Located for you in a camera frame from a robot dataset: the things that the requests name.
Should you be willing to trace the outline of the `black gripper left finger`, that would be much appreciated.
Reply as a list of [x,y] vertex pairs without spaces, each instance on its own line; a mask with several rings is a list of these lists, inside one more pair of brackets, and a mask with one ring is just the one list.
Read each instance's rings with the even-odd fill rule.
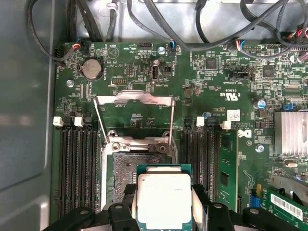
[[136,231],[138,224],[132,215],[132,205],[137,189],[128,184],[122,202],[113,203],[96,213],[94,209],[79,207],[45,228],[46,231]]

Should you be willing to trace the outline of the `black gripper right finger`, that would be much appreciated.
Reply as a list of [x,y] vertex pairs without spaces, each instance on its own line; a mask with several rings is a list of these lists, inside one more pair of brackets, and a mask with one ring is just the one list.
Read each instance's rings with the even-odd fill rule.
[[198,231],[298,231],[299,228],[258,207],[241,214],[226,205],[211,202],[203,185],[192,186],[192,216]]

